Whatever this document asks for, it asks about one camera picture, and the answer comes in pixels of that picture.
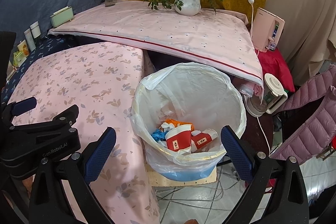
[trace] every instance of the electric kettle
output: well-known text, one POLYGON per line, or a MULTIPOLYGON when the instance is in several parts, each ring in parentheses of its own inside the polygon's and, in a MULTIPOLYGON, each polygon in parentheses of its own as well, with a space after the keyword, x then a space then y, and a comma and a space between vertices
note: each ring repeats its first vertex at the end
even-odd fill
POLYGON ((272 114, 288 98, 280 81, 272 74, 266 73, 264 76, 264 97, 266 102, 266 113, 272 114))

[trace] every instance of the beige curtain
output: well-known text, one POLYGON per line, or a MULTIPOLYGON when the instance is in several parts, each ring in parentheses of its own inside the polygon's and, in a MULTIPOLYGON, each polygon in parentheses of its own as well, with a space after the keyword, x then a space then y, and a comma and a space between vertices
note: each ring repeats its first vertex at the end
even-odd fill
POLYGON ((336 61, 336 0, 266 0, 265 9, 285 20, 278 48, 296 85, 336 61))

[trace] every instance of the white plastic bag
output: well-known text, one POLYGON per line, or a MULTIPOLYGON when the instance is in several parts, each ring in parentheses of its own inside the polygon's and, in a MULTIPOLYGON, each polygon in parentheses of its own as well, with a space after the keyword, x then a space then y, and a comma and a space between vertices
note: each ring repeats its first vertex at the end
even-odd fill
POLYGON ((221 138, 208 152, 179 155, 158 144, 151 134, 172 118, 192 122, 196 130, 230 125, 240 138, 246 126, 242 97, 230 78, 213 67, 181 63, 153 73, 139 83, 132 103, 132 128, 144 140, 148 164, 176 181, 206 178, 226 154, 221 138))

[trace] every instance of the pink bedsheet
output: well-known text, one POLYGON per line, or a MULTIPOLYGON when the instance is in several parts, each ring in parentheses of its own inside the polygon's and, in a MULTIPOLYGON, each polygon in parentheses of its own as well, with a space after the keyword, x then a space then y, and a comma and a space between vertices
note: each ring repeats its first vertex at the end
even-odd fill
POLYGON ((117 0, 75 15, 52 34, 96 37, 212 66, 263 88, 263 74, 245 23, 225 11, 201 10, 193 17, 148 3, 117 0))
MULTIPOLYGON (((106 127, 116 130, 113 152, 90 187, 118 224, 159 223, 141 140, 133 133, 129 120, 143 67, 143 52, 138 48, 112 42, 76 47, 37 60, 10 99, 37 99, 36 108, 16 117, 15 125, 49 121, 69 106, 78 105, 74 127, 79 132, 80 151, 96 141, 106 127)), ((64 187, 76 217, 85 222, 68 183, 64 187)))

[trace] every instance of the blue gripper pad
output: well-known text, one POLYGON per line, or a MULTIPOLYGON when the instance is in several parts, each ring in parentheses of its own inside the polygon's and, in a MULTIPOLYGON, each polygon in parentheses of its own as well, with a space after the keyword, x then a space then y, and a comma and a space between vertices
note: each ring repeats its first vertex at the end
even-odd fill
POLYGON ((17 102, 12 109, 12 115, 19 116, 23 113, 26 113, 34 109, 36 107, 36 104, 37 104, 37 101, 35 97, 30 97, 23 101, 17 102))
POLYGON ((235 133, 229 126, 223 127, 220 133, 222 144, 236 168, 239 177, 244 181, 251 182, 253 180, 253 164, 233 134, 235 133))
POLYGON ((85 165, 84 180, 87 184, 90 184, 90 182, 95 181, 98 178, 107 158, 116 144, 116 140, 116 132, 111 127, 108 127, 98 139, 97 148, 85 165))

